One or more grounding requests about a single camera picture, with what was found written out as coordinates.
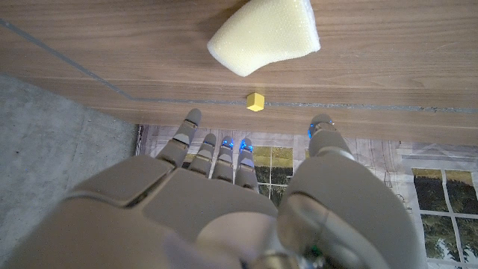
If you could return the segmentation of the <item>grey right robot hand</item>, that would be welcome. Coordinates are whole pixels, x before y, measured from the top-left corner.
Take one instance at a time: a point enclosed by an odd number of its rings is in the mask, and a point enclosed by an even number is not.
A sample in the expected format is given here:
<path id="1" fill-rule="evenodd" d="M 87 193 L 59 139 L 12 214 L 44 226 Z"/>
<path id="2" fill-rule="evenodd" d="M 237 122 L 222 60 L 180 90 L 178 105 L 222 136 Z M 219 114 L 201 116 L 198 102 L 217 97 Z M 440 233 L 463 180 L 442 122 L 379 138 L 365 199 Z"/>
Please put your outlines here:
<path id="1" fill-rule="evenodd" d="M 357 162 L 332 119 L 313 118 L 309 157 L 282 200 L 261 195 L 249 139 L 208 134 L 191 110 L 155 157 L 138 155 L 76 185 L 7 268 L 423 268 L 401 200 Z"/>

